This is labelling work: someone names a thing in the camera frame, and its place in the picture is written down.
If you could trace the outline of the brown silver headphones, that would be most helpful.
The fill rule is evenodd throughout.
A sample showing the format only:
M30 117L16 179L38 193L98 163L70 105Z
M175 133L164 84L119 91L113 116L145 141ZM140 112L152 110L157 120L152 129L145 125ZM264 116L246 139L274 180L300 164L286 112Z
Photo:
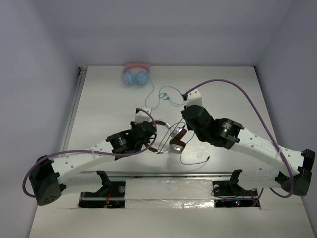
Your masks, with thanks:
M186 135L187 130L185 126L170 125L165 121L156 120L156 125L164 126L167 128L167 133L171 137L168 145L168 153L181 154L186 146L186 143L182 141L182 138Z

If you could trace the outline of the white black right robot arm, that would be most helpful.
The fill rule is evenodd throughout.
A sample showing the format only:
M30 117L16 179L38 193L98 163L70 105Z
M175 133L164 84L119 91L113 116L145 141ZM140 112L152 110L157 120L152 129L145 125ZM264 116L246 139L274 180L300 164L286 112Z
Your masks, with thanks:
M294 151L274 145L236 121L214 119L205 108L198 105L186 107L181 115L188 129L194 131L201 142L251 156L277 170L257 170L251 173L242 169L235 170L228 183L233 194L239 195L245 190L258 187L281 187L293 195L307 195L315 162L314 151Z

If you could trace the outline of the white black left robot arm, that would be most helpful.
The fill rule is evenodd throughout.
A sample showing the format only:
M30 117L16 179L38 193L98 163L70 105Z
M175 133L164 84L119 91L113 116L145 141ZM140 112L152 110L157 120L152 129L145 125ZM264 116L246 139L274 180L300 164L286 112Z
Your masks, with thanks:
M37 159L27 172L33 197L39 206L59 199L67 180L96 165L141 154L157 138L156 121L131 122L131 129L115 133L89 150L61 151Z

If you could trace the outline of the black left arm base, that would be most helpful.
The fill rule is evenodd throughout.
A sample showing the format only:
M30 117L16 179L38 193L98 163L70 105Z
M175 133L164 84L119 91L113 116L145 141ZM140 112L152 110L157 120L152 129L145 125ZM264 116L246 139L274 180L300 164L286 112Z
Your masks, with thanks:
M126 181L111 181L104 171L97 171L102 186L95 192L81 192L80 208L125 208Z

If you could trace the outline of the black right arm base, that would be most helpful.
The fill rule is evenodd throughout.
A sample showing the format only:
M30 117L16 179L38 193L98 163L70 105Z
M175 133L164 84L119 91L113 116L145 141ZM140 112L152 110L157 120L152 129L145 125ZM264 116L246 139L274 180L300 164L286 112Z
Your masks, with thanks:
M242 170L234 170L229 180L216 180L212 182L211 195L215 198L215 208L261 208L259 193L256 188L244 189L238 182Z

